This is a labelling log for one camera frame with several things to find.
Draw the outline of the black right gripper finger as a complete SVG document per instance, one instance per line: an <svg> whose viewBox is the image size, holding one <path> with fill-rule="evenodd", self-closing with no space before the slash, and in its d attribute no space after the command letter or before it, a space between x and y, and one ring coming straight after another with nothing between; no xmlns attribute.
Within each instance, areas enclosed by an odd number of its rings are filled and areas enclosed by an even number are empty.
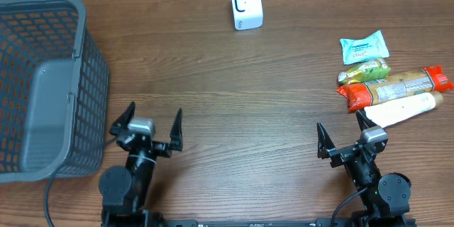
<svg viewBox="0 0 454 227"><path fill-rule="evenodd" d="M323 124L321 122L318 122L316 124L316 127L318 133L317 157L321 159L331 157L331 153L336 150L336 147L326 129L323 127Z"/></svg>
<svg viewBox="0 0 454 227"><path fill-rule="evenodd" d="M366 114L363 110L357 110L355 112L355 115L358 120L358 125L360 127L360 130L363 131L365 129L377 126L377 124L375 122L373 122L366 116Z"/></svg>

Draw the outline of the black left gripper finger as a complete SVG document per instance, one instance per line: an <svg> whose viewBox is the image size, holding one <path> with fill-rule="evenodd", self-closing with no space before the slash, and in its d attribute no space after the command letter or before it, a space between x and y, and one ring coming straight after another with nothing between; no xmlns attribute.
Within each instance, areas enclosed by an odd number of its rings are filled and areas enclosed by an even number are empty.
<svg viewBox="0 0 454 227"><path fill-rule="evenodd" d="M128 124L134 117L135 102L132 101L128 108L111 124L109 129L110 135L119 135L121 132L128 129Z"/></svg>
<svg viewBox="0 0 454 227"><path fill-rule="evenodd" d="M182 151L183 149L182 109L178 110L170 131L170 148L176 151Z"/></svg>

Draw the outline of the white tube with gold cap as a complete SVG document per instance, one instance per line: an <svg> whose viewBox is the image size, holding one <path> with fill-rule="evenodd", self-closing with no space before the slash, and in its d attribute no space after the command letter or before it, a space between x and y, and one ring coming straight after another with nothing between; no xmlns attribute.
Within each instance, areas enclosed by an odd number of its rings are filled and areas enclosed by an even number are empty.
<svg viewBox="0 0 454 227"><path fill-rule="evenodd" d="M435 109L442 103L443 95L440 92L432 91L366 106L364 112L371 121L386 128Z"/></svg>

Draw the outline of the orange spaghetti packet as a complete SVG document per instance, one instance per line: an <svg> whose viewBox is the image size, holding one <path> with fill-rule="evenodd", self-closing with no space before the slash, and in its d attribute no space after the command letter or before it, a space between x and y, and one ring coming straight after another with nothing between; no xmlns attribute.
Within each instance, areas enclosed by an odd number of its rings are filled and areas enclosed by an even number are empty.
<svg viewBox="0 0 454 227"><path fill-rule="evenodd" d="M342 85L336 91L347 99L348 110L356 111L406 96L450 89L453 89L453 83L443 73L442 66L437 65L394 74L384 79Z"/></svg>

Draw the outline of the green tea snack packet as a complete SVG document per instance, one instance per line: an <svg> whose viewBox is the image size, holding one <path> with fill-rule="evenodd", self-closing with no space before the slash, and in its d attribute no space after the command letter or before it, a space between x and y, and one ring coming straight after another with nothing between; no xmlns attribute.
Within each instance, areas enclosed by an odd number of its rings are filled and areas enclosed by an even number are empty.
<svg viewBox="0 0 454 227"><path fill-rule="evenodd" d="M368 82L374 79L383 79L388 76L391 67L383 58L368 60L356 65L346 72L338 75L338 82L341 84L356 84Z"/></svg>

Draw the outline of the mint green wipes packet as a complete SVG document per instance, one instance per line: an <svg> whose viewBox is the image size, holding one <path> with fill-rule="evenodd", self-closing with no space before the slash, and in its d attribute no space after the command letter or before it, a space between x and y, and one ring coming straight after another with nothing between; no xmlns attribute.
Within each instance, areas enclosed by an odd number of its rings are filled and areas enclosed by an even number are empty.
<svg viewBox="0 0 454 227"><path fill-rule="evenodd" d="M381 30L360 40L341 38L340 45L344 65L375 60L380 57L388 58L390 56Z"/></svg>

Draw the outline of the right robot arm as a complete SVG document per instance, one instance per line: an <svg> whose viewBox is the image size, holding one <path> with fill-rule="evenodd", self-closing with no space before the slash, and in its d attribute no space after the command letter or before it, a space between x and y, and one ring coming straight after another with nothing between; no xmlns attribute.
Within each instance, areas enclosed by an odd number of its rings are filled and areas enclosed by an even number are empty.
<svg viewBox="0 0 454 227"><path fill-rule="evenodd" d="M385 129L366 117L363 111L355 112L360 127L360 137L352 145L337 148L321 122L316 124L320 159L330 159L332 168L343 166L353 181L356 193L341 202L329 219L318 219L318 226L415 226L407 220L410 211L411 181L401 173L382 175L375 163L388 141ZM339 218L339 211L354 198L359 197L364 209Z"/></svg>

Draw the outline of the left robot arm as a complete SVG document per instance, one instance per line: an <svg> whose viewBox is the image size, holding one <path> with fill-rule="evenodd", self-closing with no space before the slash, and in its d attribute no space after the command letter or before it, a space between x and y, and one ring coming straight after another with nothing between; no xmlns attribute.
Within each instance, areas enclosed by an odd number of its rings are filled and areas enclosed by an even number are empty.
<svg viewBox="0 0 454 227"><path fill-rule="evenodd" d="M108 168L99 178L102 195L102 226L167 225L163 215L144 208L158 157L170 158L183 149L182 110L175 116L170 142L154 139L155 124L150 118L134 116L135 103L111 124L109 133L118 147L128 153L124 166Z"/></svg>

